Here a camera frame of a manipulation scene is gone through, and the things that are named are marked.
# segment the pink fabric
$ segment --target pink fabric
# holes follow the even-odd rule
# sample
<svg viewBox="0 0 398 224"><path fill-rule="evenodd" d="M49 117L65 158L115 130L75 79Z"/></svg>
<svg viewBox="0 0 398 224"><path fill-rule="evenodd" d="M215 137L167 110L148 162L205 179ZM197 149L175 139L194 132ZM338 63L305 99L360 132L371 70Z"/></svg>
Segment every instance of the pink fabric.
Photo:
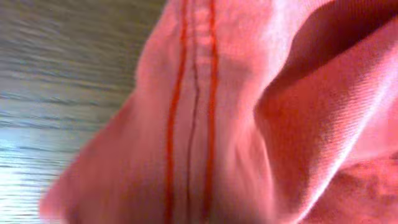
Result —
<svg viewBox="0 0 398 224"><path fill-rule="evenodd" d="M396 0L170 0L40 204L69 223L398 223Z"/></svg>

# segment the brown wood background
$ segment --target brown wood background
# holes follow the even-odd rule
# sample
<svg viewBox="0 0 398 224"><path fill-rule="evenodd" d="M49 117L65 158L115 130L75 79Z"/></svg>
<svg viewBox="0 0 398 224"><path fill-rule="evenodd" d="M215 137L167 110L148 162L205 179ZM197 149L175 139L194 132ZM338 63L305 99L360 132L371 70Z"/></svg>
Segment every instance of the brown wood background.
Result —
<svg viewBox="0 0 398 224"><path fill-rule="evenodd" d="M0 223L37 201L134 86L164 0L0 0Z"/></svg>

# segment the wood grain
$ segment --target wood grain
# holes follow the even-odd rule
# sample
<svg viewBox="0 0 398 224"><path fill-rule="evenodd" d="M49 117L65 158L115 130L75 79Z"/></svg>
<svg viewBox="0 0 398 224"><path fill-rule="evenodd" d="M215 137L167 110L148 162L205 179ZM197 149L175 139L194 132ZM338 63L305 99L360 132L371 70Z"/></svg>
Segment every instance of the wood grain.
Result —
<svg viewBox="0 0 398 224"><path fill-rule="evenodd" d="M0 1L0 223L37 201L134 87L164 0Z"/></svg>

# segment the cloth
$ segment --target cloth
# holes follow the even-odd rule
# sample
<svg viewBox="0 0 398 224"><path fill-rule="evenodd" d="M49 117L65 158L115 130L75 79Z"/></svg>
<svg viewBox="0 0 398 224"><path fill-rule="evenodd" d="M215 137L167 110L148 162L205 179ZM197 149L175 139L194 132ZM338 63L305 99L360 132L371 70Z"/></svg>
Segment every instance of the cloth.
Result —
<svg viewBox="0 0 398 224"><path fill-rule="evenodd" d="M40 203L69 223L398 223L398 1L169 0Z"/></svg>

